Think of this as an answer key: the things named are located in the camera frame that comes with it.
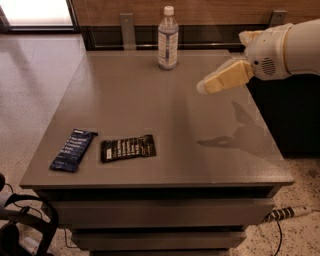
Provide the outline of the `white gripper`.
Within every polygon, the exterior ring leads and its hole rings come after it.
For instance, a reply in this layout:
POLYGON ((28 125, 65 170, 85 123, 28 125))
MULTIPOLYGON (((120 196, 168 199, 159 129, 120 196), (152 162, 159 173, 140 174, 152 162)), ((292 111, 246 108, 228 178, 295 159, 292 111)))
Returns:
POLYGON ((246 47, 245 55, 250 63, 244 58, 227 60, 197 83, 198 92, 206 95, 243 86, 254 75, 261 80, 287 78, 285 39, 291 27, 288 23, 264 31, 240 32, 239 40, 246 47))

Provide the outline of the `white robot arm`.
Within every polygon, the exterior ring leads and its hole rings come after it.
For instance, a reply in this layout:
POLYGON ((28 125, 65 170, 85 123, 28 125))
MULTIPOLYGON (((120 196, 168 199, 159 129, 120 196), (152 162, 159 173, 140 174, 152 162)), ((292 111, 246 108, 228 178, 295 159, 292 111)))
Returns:
POLYGON ((239 34, 244 54, 232 57, 198 84, 207 95, 247 84, 253 77, 282 80, 293 75, 320 75, 320 20, 287 23, 239 34))

